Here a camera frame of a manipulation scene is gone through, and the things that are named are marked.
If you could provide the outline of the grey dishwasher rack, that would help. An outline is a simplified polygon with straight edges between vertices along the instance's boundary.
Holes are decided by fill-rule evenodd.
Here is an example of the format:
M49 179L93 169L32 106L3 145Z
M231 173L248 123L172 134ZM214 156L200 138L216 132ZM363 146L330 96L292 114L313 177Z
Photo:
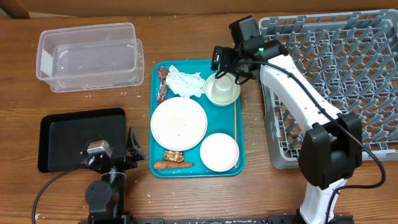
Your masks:
M397 11L265 17L259 30L278 40L324 99L362 121L363 143L382 161L397 159Z

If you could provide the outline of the large white plate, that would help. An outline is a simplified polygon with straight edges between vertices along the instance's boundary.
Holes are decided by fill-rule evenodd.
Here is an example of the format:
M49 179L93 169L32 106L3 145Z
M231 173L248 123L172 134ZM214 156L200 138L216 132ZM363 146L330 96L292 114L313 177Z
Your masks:
M155 141L171 151L186 151L205 136L208 119L202 106L191 98L173 97L154 110L150 130Z

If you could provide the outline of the wooden chopstick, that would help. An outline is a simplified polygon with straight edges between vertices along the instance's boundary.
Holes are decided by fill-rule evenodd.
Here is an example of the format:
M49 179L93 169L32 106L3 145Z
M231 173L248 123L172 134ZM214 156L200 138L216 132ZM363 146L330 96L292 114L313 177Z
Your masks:
M237 111L236 111L236 100L234 101L234 140L235 143L237 144ZM234 168L237 168L237 161L239 159L239 147L238 147L238 158L236 160L236 163L234 165Z

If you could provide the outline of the red snack wrapper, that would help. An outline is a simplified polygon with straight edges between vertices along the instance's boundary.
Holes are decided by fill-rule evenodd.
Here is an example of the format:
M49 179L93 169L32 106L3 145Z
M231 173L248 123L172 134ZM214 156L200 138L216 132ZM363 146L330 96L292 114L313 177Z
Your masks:
M167 99L167 75L169 74L169 71L162 65L158 70L157 73L160 78L160 86L159 86L159 91L157 95L157 104L161 104Z

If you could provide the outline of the carrot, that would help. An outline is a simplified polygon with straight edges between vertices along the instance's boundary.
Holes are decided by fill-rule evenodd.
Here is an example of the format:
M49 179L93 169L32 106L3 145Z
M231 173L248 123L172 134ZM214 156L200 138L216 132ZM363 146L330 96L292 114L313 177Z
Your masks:
M156 170L183 169L194 165L192 162L157 161L154 163L153 168Z

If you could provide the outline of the white tissue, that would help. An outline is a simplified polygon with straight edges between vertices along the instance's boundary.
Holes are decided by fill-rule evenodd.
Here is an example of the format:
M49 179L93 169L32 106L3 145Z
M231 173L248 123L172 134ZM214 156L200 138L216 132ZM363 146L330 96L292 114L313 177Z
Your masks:
M183 73L174 65L171 65L166 77L166 84L176 95L186 98L191 96L200 98L205 92L205 80L200 74L200 72Z

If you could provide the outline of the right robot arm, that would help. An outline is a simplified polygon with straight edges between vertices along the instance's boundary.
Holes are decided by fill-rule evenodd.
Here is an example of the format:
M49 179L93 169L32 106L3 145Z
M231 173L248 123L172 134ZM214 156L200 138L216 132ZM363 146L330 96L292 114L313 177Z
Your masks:
M252 16L229 25L236 50L235 74L255 78L283 102L304 133L298 166L307 180L294 223L353 223L335 216L339 191L362 164L361 122L343 114L312 87L278 40L265 41Z

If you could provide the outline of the pink white bowl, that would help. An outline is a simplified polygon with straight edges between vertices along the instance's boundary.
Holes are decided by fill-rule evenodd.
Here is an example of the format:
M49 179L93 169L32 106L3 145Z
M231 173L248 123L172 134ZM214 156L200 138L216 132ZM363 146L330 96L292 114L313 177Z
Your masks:
M200 158L210 170L225 172L237 164L239 146L231 136L214 133L203 140L200 146Z

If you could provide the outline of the white cup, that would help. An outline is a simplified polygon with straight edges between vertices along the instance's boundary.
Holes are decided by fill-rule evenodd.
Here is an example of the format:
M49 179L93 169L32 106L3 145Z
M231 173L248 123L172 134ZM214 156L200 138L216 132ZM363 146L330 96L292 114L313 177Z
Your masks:
M229 101L232 92L233 84L232 80L229 77L223 76L221 78L215 79L215 82L211 89L211 95L215 101Z

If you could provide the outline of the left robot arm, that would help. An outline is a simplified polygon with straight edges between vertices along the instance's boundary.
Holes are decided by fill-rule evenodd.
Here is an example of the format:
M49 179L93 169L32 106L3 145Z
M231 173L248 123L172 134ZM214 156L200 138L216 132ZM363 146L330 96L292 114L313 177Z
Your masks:
M80 164L101 174L99 181L91 183L85 192L89 206L88 223L137 223L130 212L124 210L126 195L126 171L135 169L144 160L144 153L129 129L125 156L112 158L113 148L105 141L89 144Z

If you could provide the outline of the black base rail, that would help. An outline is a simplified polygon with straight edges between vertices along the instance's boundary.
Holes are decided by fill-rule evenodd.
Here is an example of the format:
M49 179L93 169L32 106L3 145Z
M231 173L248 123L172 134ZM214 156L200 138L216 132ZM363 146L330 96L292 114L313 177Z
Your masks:
M125 220L123 218L105 221L86 221L85 223L100 223L100 224L305 224L302 218L298 215L274 215L267 218L213 218L213 219L185 219L185 220L164 220L163 218L141 218L132 220Z

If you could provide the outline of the black plastic tray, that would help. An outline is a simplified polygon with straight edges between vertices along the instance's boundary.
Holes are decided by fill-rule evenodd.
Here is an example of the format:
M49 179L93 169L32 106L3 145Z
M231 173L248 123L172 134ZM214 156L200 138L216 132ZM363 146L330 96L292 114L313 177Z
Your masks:
M45 116L40 122L38 170L68 170L81 161L81 151L100 140L112 147L113 159L125 156L126 119L122 108Z

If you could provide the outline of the teal serving tray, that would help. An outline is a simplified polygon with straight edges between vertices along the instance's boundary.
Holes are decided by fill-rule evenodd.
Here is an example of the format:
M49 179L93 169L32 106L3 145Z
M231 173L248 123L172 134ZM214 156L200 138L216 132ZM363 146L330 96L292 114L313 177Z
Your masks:
M150 113L152 114L157 104L157 94L160 86L160 78L157 70L163 65L168 69L174 65L179 71L183 73L200 72L203 79L207 79L214 71L210 69L210 59L204 60L166 60L154 65L152 69L151 88L150 88ZM216 106L205 95L200 98L192 96L191 99L199 103L205 110L208 119L208 127L205 137L214 133L225 133L234 137L234 105ZM239 146L239 159L237 161L237 168L232 168L225 172L215 172L207 168L200 158L200 146L184 151L186 162L192 162L195 165L183 169L167 169L156 170L153 165L157 161L163 159L165 148L160 146L152 135L149 137L149 167L151 172L160 178L190 178L190 177L219 177L219 176L233 176L239 174L245 165L245 146L244 146L244 128L241 114L241 99L237 99L237 144Z

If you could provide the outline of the brown food scrap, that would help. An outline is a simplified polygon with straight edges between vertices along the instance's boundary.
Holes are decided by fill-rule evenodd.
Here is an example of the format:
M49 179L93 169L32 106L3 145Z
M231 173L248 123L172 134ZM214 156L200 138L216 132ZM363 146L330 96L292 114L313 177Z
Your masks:
M163 153L163 158L165 161L183 162L185 159L185 156L184 156L183 152L166 150Z

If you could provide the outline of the clear plastic bin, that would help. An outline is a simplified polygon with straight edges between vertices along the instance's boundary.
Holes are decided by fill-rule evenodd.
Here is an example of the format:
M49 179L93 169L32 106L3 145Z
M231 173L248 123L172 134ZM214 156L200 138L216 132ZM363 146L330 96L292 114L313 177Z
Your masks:
M37 47L36 77L62 88L135 82L137 44L130 22L45 30Z

